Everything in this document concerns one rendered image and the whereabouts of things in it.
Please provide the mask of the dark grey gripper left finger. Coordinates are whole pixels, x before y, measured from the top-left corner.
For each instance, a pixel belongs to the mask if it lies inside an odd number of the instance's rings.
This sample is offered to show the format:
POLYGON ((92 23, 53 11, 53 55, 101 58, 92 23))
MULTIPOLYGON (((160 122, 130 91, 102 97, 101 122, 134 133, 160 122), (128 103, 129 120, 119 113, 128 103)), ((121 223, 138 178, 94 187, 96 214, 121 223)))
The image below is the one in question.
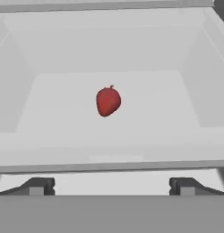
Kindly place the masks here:
POLYGON ((13 187, 0 192, 0 195, 53 196, 56 182, 53 177, 32 177, 20 187, 13 187))

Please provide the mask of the white fridge drawer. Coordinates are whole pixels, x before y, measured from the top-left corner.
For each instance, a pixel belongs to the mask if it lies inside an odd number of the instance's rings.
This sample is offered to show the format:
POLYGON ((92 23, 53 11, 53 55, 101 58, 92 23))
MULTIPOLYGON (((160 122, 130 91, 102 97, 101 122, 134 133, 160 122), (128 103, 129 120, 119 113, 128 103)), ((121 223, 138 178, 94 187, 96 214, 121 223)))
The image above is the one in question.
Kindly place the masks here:
POLYGON ((0 14, 0 174, 224 167, 210 7, 0 14))

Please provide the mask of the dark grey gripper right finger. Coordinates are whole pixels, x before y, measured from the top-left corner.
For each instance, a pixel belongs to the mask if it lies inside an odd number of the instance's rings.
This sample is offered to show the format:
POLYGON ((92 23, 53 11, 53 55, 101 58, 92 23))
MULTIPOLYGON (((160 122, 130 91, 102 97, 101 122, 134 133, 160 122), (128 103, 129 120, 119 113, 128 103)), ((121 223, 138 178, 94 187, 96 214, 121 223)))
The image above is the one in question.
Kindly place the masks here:
POLYGON ((193 177, 171 177, 169 186, 171 196, 224 196, 224 192, 205 187, 193 177))

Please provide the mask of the red strawberry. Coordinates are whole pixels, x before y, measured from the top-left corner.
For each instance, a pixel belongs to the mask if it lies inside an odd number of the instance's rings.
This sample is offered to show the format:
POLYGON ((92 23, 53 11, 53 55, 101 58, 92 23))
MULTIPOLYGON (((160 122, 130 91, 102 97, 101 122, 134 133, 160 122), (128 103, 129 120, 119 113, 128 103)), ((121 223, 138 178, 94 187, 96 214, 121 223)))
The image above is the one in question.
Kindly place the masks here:
POLYGON ((98 91, 96 102, 98 114, 102 117, 108 117, 120 107, 121 96, 111 85, 98 91))

